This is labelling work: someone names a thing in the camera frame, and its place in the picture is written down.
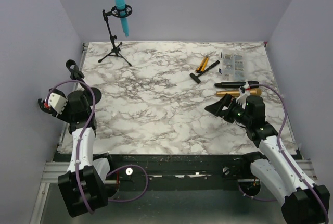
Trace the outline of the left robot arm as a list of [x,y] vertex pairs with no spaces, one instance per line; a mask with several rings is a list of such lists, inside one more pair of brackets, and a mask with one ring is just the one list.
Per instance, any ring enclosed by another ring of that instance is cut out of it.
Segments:
[[55,89],[49,96],[52,115],[68,123],[73,139],[69,167],[58,177],[58,187],[71,217],[93,213],[108,204],[105,180],[115,175],[115,166],[107,154],[93,157],[97,122],[91,112],[101,97],[97,88],[68,95]]

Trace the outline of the gold microphone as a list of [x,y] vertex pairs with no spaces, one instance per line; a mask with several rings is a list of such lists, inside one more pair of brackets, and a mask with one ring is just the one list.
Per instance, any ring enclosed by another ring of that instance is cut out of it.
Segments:
[[[260,88],[252,88],[249,90],[249,92],[250,92],[250,95],[261,96],[261,94],[262,94],[262,91]],[[217,97],[223,97],[226,94],[229,94],[233,97],[238,97],[240,95],[238,90],[223,90],[223,91],[216,92]]]

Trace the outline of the black round-base mic stand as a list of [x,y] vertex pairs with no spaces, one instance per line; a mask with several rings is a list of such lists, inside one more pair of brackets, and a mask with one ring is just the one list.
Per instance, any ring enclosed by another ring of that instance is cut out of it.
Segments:
[[[79,70],[79,67],[74,60],[72,60],[72,59],[67,60],[66,68],[70,72],[71,80],[81,81],[85,84],[85,81],[84,81],[85,76],[84,76],[83,72]],[[80,84],[80,86],[84,89],[84,95],[86,96],[89,105],[92,106],[93,97],[92,97],[90,90],[87,87],[85,87],[83,84]],[[99,103],[102,98],[102,93],[101,93],[100,89],[91,87],[91,90],[93,91],[93,94],[95,96],[95,104]]]

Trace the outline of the black round-base shockmount stand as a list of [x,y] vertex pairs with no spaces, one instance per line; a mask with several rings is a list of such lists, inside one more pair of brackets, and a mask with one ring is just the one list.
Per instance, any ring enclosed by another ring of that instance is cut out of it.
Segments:
[[[52,93],[60,95],[62,97],[66,97],[65,94],[62,91],[58,90],[58,89],[55,89]],[[38,103],[38,106],[39,106],[39,108],[40,108],[41,111],[43,111],[45,113],[48,113],[48,114],[54,114],[55,113],[54,109],[45,106],[45,101],[42,100],[41,98],[39,98],[37,100],[37,103]]]

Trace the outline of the black microphone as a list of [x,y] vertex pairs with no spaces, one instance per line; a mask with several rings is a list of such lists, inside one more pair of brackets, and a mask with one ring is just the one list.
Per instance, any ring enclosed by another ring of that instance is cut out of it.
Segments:
[[236,81],[236,82],[221,82],[221,83],[215,83],[214,86],[216,88],[223,88],[223,89],[233,89],[233,88],[239,88],[239,87],[251,87],[254,88],[259,87],[258,81]]

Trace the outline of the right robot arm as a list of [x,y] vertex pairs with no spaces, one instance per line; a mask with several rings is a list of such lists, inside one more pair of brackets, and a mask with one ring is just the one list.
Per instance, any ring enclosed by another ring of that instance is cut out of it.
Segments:
[[286,223],[328,223],[330,193],[317,185],[283,146],[278,132],[265,119],[263,98],[250,95],[240,103],[230,94],[205,110],[229,123],[244,126],[261,156],[242,162],[240,174],[257,177],[281,206]]

